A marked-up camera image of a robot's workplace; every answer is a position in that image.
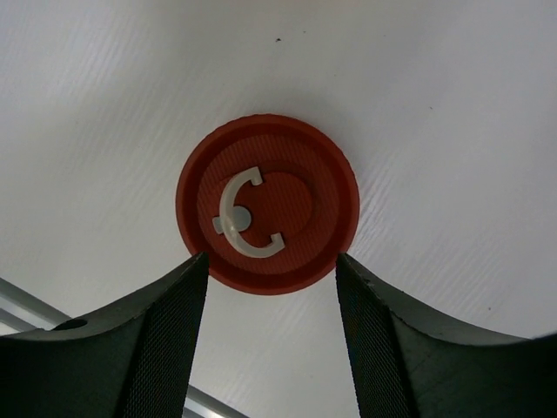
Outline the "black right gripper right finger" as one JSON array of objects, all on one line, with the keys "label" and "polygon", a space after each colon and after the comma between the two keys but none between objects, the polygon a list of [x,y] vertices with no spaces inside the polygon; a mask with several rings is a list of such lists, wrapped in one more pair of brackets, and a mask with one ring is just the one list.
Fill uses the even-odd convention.
[{"label": "black right gripper right finger", "polygon": [[554,417],[556,337],[477,327],[342,253],[336,285],[362,417]]}]

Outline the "red round lid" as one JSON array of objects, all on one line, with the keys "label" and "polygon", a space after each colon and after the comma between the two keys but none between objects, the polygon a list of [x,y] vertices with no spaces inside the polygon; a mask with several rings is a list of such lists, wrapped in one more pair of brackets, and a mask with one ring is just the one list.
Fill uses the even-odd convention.
[{"label": "red round lid", "polygon": [[258,114],[208,134],[187,159],[176,194],[178,230],[210,274],[245,293],[308,287],[348,250],[359,189],[344,153],[296,118]]}]

